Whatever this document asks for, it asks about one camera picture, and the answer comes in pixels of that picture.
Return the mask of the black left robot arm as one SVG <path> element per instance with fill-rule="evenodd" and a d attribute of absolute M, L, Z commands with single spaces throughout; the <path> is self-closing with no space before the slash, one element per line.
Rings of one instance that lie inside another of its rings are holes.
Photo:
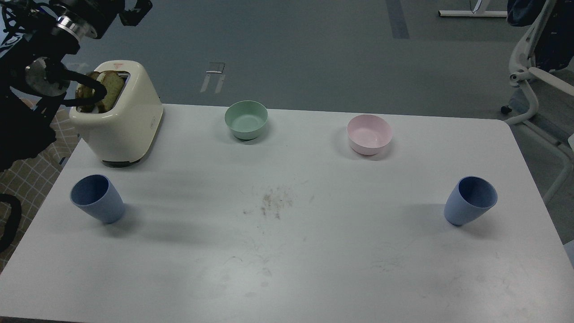
<path fill-rule="evenodd" d="M 56 140 L 51 122 L 60 106 L 96 104 L 107 88 L 62 63 L 84 37 L 101 39 L 119 17 L 136 26 L 152 9 L 138 0 L 3 0 L 1 19 L 1 170 L 33 159 Z"/>

